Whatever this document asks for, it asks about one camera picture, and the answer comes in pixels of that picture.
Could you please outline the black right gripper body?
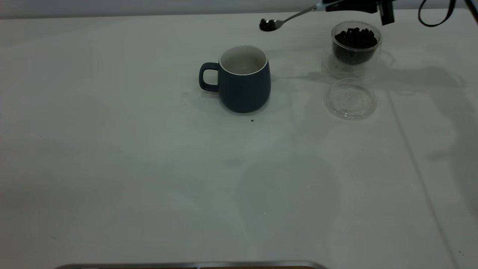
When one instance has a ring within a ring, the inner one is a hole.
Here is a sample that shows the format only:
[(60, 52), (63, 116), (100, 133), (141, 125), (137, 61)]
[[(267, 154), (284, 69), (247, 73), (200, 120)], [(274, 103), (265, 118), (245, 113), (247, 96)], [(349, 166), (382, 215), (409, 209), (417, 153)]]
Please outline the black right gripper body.
[(383, 26), (395, 22), (393, 2), (394, 0), (378, 0), (378, 9), (381, 16), (381, 24)]

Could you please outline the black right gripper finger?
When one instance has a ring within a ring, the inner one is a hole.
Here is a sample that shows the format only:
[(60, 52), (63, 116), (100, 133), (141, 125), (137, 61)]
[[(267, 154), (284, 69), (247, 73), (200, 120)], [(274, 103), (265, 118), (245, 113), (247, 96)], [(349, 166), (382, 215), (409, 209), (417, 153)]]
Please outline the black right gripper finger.
[(375, 0), (323, 0), (326, 12), (359, 11), (376, 13), (377, 2)]

